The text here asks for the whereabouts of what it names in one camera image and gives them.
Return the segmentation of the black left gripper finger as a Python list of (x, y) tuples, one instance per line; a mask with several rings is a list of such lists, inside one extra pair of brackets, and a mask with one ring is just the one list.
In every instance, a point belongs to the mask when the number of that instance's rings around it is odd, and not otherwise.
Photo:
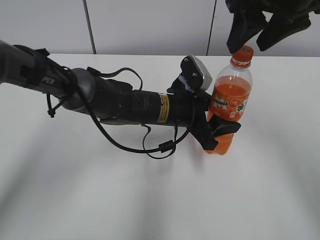
[(211, 136), (213, 138), (234, 134), (241, 128), (241, 124), (239, 122), (225, 120), (217, 115), (213, 115), (210, 118), (209, 125), (211, 127)]

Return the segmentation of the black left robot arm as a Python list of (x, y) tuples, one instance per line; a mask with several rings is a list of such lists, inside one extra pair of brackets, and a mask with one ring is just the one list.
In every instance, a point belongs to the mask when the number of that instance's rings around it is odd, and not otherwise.
[(58, 106), (91, 116), (96, 126), (163, 125), (185, 127), (204, 150), (217, 138), (236, 133), (241, 125), (218, 116), (207, 119), (212, 77), (195, 56), (186, 56), (181, 73), (166, 93), (134, 89), (114, 80), (115, 72), (69, 69), (49, 58), (46, 49), (0, 43), (0, 81), (55, 97)]

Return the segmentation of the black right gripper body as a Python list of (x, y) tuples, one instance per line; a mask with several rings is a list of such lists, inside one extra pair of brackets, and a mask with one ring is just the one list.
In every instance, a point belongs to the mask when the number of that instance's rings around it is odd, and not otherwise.
[(259, 18), (263, 12), (296, 19), (311, 12), (320, 14), (319, 0), (226, 0), (225, 4), (232, 14), (243, 18)]

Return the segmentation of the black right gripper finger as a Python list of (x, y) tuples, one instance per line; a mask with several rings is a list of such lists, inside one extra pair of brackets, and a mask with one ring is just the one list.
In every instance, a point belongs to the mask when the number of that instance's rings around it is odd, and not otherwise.
[(233, 22), (226, 42), (229, 52), (237, 52), (248, 40), (262, 31), (266, 25), (266, 16), (262, 11), (237, 10), (233, 14)]
[(258, 36), (256, 43), (261, 52), (272, 48), (280, 41), (302, 32), (311, 26), (309, 14), (282, 16), (273, 14), (266, 27)]

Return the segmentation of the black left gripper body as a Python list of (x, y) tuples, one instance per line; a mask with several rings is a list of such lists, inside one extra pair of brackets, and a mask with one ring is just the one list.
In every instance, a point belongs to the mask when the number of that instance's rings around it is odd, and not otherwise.
[(207, 122), (210, 95), (204, 90), (183, 90), (181, 83), (173, 84), (169, 93), (133, 90), (128, 94), (129, 120), (141, 124), (185, 127), (186, 132), (177, 140), (161, 143), (158, 151), (169, 151), (192, 134), (204, 150), (214, 150), (218, 142)]

